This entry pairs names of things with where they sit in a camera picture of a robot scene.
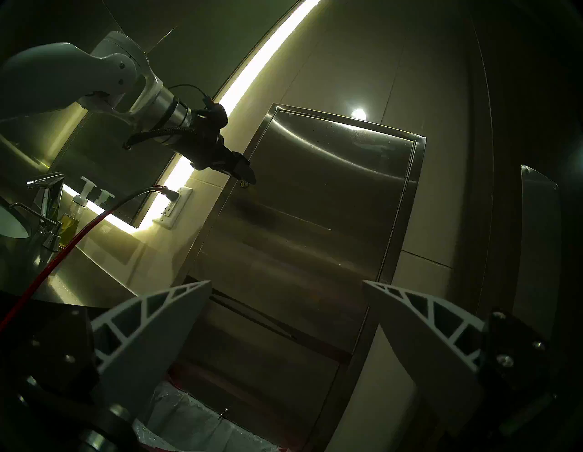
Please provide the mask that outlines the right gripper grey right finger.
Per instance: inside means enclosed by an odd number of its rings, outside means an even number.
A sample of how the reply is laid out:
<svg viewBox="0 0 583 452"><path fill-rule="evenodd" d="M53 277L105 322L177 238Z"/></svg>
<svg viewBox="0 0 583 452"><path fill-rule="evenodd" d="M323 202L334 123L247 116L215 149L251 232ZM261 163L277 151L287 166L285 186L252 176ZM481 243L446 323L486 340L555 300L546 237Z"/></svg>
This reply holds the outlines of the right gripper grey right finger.
<svg viewBox="0 0 583 452"><path fill-rule="evenodd" d="M481 320L370 280L363 293L398 361L449 434L514 434L552 403L547 343L508 311Z"/></svg>

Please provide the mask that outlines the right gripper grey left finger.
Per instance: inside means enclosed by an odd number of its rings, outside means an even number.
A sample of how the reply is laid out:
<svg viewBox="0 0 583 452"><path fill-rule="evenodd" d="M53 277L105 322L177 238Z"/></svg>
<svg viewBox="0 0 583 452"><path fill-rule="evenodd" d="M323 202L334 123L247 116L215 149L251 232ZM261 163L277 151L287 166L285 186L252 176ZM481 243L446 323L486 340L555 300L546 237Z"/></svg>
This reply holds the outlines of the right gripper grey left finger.
<svg viewBox="0 0 583 452"><path fill-rule="evenodd" d="M136 416L211 292L209 280L189 283L128 299L93 319L85 306L34 301L58 315L18 346L18 393L74 418L112 405Z"/></svg>

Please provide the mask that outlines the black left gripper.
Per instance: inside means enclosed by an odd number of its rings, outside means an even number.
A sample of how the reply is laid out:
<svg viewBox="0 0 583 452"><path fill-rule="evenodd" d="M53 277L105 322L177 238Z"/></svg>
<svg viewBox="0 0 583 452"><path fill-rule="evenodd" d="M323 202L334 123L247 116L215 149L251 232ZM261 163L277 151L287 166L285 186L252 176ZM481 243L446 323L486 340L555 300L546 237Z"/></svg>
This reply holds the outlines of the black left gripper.
<svg viewBox="0 0 583 452"><path fill-rule="evenodd" d="M256 176L249 160L224 144L221 129L227 123L226 110L219 103L197 110L187 131L175 142L175 152L185 157L197 171L229 172L237 180L255 185Z"/></svg>

